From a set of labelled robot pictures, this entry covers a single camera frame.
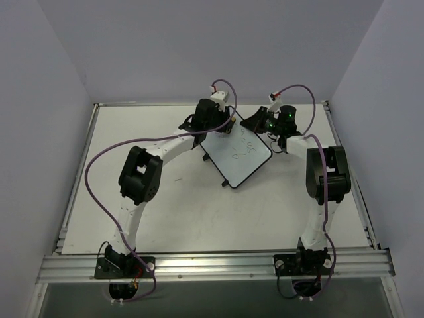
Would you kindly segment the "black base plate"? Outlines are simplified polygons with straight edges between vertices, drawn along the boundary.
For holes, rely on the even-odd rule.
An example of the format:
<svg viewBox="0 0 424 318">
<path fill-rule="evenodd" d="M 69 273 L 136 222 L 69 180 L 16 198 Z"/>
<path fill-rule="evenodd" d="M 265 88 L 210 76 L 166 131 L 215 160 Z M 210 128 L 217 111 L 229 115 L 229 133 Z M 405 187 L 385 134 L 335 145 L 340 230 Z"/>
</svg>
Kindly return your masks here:
<svg viewBox="0 0 424 318">
<path fill-rule="evenodd" d="M 100 280 L 117 280 L 117 279 L 133 279 L 133 278 L 151 278 L 151 271 L 154 271 L 154 257 L 143 256 L 142 260 L 146 263 L 141 264 L 135 257 L 131 256 L 123 262 L 114 263 L 106 257 L 97 259 L 95 266 L 94 278 Z"/>
<path fill-rule="evenodd" d="M 328 275 L 333 266 L 329 255 L 300 256 L 296 254 L 273 255 L 275 273 L 282 276 Z"/>
</svg>

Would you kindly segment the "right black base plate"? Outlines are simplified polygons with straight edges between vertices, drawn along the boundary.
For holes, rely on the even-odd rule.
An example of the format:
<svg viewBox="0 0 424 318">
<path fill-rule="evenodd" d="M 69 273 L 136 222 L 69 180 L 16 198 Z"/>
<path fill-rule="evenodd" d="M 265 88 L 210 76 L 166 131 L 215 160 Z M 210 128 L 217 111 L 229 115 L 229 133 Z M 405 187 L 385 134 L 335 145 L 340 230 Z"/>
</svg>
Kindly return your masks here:
<svg viewBox="0 0 424 318">
<path fill-rule="evenodd" d="M 329 255 L 300 256 L 296 254 L 273 255 L 275 273 L 282 276 L 328 275 L 333 266 Z"/>
</svg>

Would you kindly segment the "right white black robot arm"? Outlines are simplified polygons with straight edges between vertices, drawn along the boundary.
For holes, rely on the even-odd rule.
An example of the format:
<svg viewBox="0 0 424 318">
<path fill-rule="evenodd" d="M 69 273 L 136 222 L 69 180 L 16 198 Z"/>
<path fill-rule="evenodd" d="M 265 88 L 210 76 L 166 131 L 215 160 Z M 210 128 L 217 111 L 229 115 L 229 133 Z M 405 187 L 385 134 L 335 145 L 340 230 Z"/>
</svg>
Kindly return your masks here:
<svg viewBox="0 0 424 318">
<path fill-rule="evenodd" d="M 295 115 L 296 108 L 291 105 L 281 106 L 278 113 L 261 107 L 240 124 L 256 134 L 274 135 L 282 152 L 305 162 L 305 187 L 313 203 L 294 265 L 307 274 L 317 266 L 332 264 L 328 230 L 339 204 L 351 190 L 351 178 L 344 147 L 325 148 L 315 135 L 300 133 Z"/>
</svg>

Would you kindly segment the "aluminium front rail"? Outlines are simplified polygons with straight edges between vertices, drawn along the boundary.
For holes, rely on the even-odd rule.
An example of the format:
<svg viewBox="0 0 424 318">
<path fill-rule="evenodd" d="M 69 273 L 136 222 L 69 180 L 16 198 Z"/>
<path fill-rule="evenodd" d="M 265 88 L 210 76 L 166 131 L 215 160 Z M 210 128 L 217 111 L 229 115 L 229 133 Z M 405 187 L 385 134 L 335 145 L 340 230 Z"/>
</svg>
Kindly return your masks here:
<svg viewBox="0 0 424 318">
<path fill-rule="evenodd" d="M 284 263 L 274 259 L 276 251 L 212 254 L 155 254 L 154 273 L 158 282 L 273 280 L 276 266 Z M 130 278 L 95 277 L 95 255 L 46 256 L 36 282 L 95 283 L 129 282 Z M 337 251 L 334 278 L 380 278 L 395 274 L 387 250 L 342 248 Z"/>
</svg>

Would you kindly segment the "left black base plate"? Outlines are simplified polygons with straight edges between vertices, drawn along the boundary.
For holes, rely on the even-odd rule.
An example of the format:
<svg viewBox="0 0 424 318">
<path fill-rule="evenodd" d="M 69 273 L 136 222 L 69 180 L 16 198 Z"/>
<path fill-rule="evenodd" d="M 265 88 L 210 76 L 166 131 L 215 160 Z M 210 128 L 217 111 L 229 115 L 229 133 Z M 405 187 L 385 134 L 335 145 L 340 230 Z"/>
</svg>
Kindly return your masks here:
<svg viewBox="0 0 424 318">
<path fill-rule="evenodd" d="M 131 256 L 123 262 L 114 263 L 106 257 L 97 259 L 95 266 L 94 278 L 100 280 L 117 280 L 117 279 L 133 279 L 133 278 L 151 278 L 151 271 L 154 271 L 154 257 L 143 256 L 142 260 L 146 263 L 141 264 L 135 257 Z"/>
</svg>

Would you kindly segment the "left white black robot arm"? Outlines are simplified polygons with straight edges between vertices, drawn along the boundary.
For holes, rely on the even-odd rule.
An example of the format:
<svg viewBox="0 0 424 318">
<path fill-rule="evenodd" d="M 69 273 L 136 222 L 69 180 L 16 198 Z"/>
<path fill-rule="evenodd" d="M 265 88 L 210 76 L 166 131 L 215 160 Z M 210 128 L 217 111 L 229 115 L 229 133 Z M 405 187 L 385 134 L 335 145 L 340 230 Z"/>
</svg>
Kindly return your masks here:
<svg viewBox="0 0 424 318">
<path fill-rule="evenodd" d="M 233 125 L 233 108 L 212 99 L 200 99 L 195 113 L 178 126 L 170 139 L 162 140 L 150 148 L 134 146 L 119 176 L 121 207 L 117 230 L 105 250 L 110 271 L 119 278 L 133 272 L 136 234 L 144 208 L 158 193 L 162 168 L 171 160 L 199 146 L 209 131 L 230 133 Z"/>
</svg>

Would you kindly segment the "yellow sponge eraser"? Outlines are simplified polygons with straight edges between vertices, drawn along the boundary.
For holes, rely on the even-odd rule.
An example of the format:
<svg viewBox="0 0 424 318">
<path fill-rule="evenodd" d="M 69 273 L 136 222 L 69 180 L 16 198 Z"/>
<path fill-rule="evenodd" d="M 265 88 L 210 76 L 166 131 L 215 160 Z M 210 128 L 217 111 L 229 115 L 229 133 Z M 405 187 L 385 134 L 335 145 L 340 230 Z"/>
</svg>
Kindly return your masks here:
<svg viewBox="0 0 424 318">
<path fill-rule="evenodd" d="M 234 127 L 235 122 L 236 122 L 236 118 L 235 117 L 231 117 L 231 121 L 228 123 L 228 126 L 227 126 L 227 134 L 230 134 L 231 133 L 231 131 L 232 131 L 233 127 Z"/>
</svg>

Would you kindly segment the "small whiteboard black frame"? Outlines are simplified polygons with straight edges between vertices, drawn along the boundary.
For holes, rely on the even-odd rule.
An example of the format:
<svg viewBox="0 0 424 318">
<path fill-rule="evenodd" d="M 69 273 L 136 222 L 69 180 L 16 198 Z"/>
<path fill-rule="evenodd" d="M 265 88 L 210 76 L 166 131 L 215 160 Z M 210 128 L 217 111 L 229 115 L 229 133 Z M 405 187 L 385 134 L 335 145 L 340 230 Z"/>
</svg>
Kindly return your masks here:
<svg viewBox="0 0 424 318">
<path fill-rule="evenodd" d="M 240 125 L 239 113 L 229 134 L 210 132 L 201 143 L 203 160 L 210 160 L 223 177 L 222 187 L 238 188 L 272 157 L 272 150 L 255 133 Z"/>
</svg>

